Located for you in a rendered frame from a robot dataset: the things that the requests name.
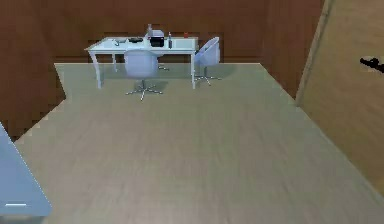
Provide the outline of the white swivel chair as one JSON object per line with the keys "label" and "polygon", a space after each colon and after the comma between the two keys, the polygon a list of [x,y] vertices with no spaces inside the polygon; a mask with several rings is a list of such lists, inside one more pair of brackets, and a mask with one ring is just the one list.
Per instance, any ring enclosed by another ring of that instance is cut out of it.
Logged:
{"label": "white swivel chair", "polygon": [[124,53],[124,68],[127,78],[141,81],[141,84],[133,91],[127,92],[127,95],[141,93],[140,100],[143,100],[146,92],[161,94],[161,91],[155,90],[155,85],[146,84],[148,78],[158,75],[156,54],[148,50],[128,50]]}
{"label": "white swivel chair", "polygon": [[196,81],[204,79],[208,85],[211,85],[212,76],[207,73],[209,66],[215,66],[220,63],[220,38],[213,37],[207,41],[195,54],[195,65],[203,68],[203,74],[198,73],[195,76]]}

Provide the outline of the black and grey box appliance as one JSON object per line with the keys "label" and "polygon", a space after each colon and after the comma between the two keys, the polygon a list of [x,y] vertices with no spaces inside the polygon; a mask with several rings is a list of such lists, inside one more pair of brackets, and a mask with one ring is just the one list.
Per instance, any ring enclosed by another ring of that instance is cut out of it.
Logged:
{"label": "black and grey box appliance", "polygon": [[164,32],[162,30],[153,30],[150,37],[152,47],[164,46]]}

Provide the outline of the white table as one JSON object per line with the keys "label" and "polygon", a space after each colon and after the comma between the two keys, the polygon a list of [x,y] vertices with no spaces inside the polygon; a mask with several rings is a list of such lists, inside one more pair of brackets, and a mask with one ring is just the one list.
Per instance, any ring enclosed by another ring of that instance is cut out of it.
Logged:
{"label": "white table", "polygon": [[149,50],[155,54],[160,55],[189,55],[190,56],[190,76],[192,88],[195,88],[195,53],[198,49],[197,37],[172,37],[172,49],[168,47],[168,41],[165,41],[163,47],[152,47],[150,41],[146,38],[140,43],[131,43],[128,41],[128,37],[125,37],[125,42],[120,43],[119,46],[115,46],[113,40],[117,37],[106,37],[95,44],[92,44],[86,51],[89,53],[93,66],[96,72],[97,87],[102,88],[104,78],[101,75],[99,63],[97,60],[98,55],[106,54],[111,55],[113,63],[116,63],[115,56],[123,55],[128,50]]}

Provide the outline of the tan wooden door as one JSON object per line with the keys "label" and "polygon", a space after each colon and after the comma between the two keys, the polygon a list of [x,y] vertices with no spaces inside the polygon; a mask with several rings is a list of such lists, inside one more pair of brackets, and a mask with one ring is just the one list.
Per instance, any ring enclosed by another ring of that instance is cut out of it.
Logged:
{"label": "tan wooden door", "polygon": [[301,108],[384,195],[384,0],[330,0]]}

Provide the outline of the grey-blue cabinet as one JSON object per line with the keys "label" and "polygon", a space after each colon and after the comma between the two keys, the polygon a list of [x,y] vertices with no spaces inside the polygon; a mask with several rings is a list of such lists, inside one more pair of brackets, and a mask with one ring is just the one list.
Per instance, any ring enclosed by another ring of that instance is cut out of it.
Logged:
{"label": "grey-blue cabinet", "polygon": [[49,216],[52,206],[0,122],[0,215]]}

